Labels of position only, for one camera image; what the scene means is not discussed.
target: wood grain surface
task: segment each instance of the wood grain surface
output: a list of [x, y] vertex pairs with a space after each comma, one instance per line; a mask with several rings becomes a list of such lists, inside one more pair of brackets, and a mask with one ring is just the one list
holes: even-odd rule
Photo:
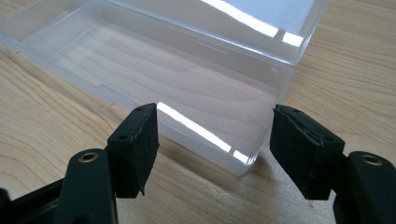
[[[31, 0], [0, 0], [0, 19]], [[332, 0], [283, 102], [396, 164], [396, 2]], [[18, 198], [64, 176], [75, 153], [104, 147], [128, 111], [106, 105], [0, 46], [0, 187]], [[144, 197], [118, 200], [120, 223], [334, 223], [268, 150], [235, 176], [161, 137]]]

